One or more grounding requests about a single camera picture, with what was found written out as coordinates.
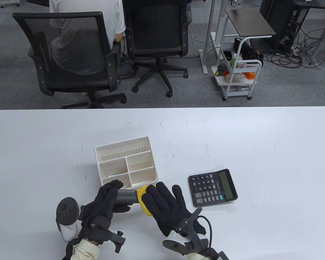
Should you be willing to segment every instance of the calculator display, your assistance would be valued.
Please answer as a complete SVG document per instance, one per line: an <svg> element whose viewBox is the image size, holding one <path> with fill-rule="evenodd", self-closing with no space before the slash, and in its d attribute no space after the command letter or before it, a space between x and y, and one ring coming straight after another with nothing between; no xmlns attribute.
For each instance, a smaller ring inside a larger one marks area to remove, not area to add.
<svg viewBox="0 0 325 260"><path fill-rule="evenodd" d="M225 199L226 200L232 199L233 194L231 192L229 181L226 177L226 172L220 172L220 173L218 173L218 175L219 175L220 181L222 182Z"/></svg>

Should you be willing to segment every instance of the mesh chair back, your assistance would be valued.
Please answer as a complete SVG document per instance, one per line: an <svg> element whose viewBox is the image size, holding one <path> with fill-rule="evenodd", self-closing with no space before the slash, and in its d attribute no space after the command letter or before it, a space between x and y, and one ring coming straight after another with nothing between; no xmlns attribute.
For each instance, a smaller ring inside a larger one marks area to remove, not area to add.
<svg viewBox="0 0 325 260"><path fill-rule="evenodd" d="M168 48L180 51L181 25L186 22L186 2L123 0L128 53L130 47L134 49L134 54L149 53L145 50L163 52Z"/></svg>
<svg viewBox="0 0 325 260"><path fill-rule="evenodd" d="M53 56L76 71L91 71L95 63L104 64L111 52L102 12L14 13L13 18L28 37L34 55L43 60L47 74Z"/></svg>

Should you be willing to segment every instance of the white t-shirt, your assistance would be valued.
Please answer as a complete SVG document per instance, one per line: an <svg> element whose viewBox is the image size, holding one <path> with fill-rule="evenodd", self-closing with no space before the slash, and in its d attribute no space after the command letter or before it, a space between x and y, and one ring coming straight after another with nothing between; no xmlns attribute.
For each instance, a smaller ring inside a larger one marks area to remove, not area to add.
<svg viewBox="0 0 325 260"><path fill-rule="evenodd" d="M102 11L110 48L116 34L126 29L122 0L50 0L50 12ZM105 67L100 42L93 20L51 20L51 25L61 29L61 36L51 42L52 55L57 65L69 72L89 75Z"/></svg>

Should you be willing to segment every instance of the wrist mount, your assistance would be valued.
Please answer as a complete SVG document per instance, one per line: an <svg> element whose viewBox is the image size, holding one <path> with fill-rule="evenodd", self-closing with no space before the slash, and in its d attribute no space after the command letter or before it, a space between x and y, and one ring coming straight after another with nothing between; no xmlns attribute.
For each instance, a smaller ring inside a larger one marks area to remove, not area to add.
<svg viewBox="0 0 325 260"><path fill-rule="evenodd" d="M103 215L98 215L91 219L83 219L83 209L84 206L81 206L81 213L78 220L82 221L82 229L78 237L87 238L89 241L94 241L100 245L102 245L104 241L110 240L116 246L115 252L119 253L125 242L125 238L122 237L123 232L117 231L117 234L115 234L108 230L111 221Z"/></svg>

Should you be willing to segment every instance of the white table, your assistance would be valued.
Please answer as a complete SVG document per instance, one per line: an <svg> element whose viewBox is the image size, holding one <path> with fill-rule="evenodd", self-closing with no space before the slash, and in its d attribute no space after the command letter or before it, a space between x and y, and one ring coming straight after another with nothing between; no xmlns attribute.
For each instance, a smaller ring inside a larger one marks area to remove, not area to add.
<svg viewBox="0 0 325 260"><path fill-rule="evenodd" d="M95 197L94 147L145 135L189 209L187 176L230 170L238 199L202 211L230 260L325 259L325 107L295 107L0 111L0 260L61 259L56 206ZM138 205L111 230L127 240L99 259L183 259Z"/></svg>

